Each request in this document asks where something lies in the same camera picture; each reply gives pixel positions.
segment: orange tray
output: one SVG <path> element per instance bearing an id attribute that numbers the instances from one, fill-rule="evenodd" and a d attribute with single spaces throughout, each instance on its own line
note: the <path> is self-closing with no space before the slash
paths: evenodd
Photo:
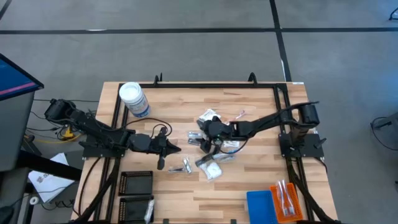
<path id="1" fill-rule="evenodd" d="M 272 199 L 274 199 L 276 218 L 278 219 L 278 222 L 279 223 L 288 223 L 288 222 L 303 220 L 303 213 L 301 212 L 299 199 L 297 198 L 297 194 L 296 194 L 294 185 L 292 183 L 288 183 L 288 184 L 286 184 L 286 187 L 287 187 L 287 192 L 289 193 L 290 199 L 292 199 L 294 212 L 295 212 L 295 215 L 292 215 L 289 217 L 284 216 L 284 212 L 282 211 L 282 206 L 280 206 L 280 202 L 278 199 L 278 193 L 277 193 L 277 186 L 272 185 L 269 187 L 271 190 L 271 193 L 272 193 Z M 285 207 L 288 207 L 289 201 L 287 200 L 286 194 L 284 196 L 285 196 L 284 198 L 286 198 Z"/>

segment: white container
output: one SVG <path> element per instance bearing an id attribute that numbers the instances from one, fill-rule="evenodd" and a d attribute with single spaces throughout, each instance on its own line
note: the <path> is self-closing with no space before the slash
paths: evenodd
<path id="1" fill-rule="evenodd" d="M 144 118 L 149 115 L 150 106 L 148 100 L 138 83 L 125 83 L 119 90 L 119 96 L 137 118 Z"/>

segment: yellow cable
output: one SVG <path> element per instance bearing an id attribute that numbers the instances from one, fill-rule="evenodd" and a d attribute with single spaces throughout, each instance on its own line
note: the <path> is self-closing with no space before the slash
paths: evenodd
<path id="1" fill-rule="evenodd" d="M 74 137 L 74 138 L 71 138 L 71 139 L 68 139 L 68 140 L 65 140 L 65 141 L 57 141 L 57 142 L 55 142 L 55 141 L 40 140 L 40 139 L 35 139 L 34 141 L 41 142 L 41 143 L 47 143 L 47 144 L 62 144 L 62 143 L 74 141 L 74 140 L 76 140 L 77 138 L 79 138 L 80 136 L 81 136 L 81 134 L 78 134 L 78 135 L 77 135 L 76 137 Z"/>

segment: wooden table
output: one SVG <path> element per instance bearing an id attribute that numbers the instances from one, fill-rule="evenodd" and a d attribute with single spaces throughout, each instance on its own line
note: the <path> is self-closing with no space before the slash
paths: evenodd
<path id="1" fill-rule="evenodd" d="M 103 86 L 96 119 L 111 124 L 119 82 L 106 82 Z M 308 101 L 305 86 L 302 83 L 287 83 L 291 104 Z M 244 149 L 236 154 L 236 160 L 220 164 L 223 175 L 214 182 L 208 182 L 205 174 L 194 165 L 194 161 L 205 154 L 198 146 L 187 143 L 187 132 L 198 131 L 196 119 L 208 108 L 221 115 L 221 119 L 233 119 L 241 110 L 246 112 L 239 120 L 254 120 L 275 113 L 275 99 L 271 89 L 233 89 L 233 88 L 145 88 L 152 112 L 150 117 L 169 122 L 173 133 L 170 142 L 182 148 L 178 154 L 171 154 L 165 159 L 165 168 L 156 169 L 158 156 L 126 151 L 121 160 L 120 172 L 132 170 L 154 171 L 155 222 L 162 223 L 164 218 L 171 223 L 230 223 L 237 219 L 238 223 L 249 223 L 246 192 L 250 190 L 268 190 L 277 180 L 287 177 L 285 159 L 280 155 L 277 135 L 279 127 L 257 133 L 248 141 Z M 118 126 L 121 124 L 123 110 L 120 110 Z M 128 121 L 135 120 L 129 113 Z M 151 134 L 155 121 L 142 121 L 128 126 L 138 133 Z M 179 166 L 182 159 L 189 157 L 193 173 L 169 174 L 170 166 Z M 96 159 L 85 161 L 79 190 L 76 196 L 75 209 L 81 186 L 88 169 Z M 98 192 L 104 159 L 101 159 L 91 175 L 83 194 L 82 210 L 92 201 Z M 315 200 L 330 217 L 337 219 L 333 198 L 325 168 L 313 158 L 303 159 L 308 188 Z M 119 178 L 113 206 L 112 223 L 118 222 L 119 211 Z M 108 204 L 108 193 L 102 203 L 100 219 L 105 218 Z M 305 205 L 299 193 L 301 207 L 305 214 Z"/>

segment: table leg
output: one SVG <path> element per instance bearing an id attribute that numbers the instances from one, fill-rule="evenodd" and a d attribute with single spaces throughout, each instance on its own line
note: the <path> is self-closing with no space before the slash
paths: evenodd
<path id="1" fill-rule="evenodd" d="M 80 169 L 54 162 L 50 159 L 22 150 L 18 156 L 17 166 L 28 167 L 32 170 L 76 181 L 79 181 L 81 176 Z"/>

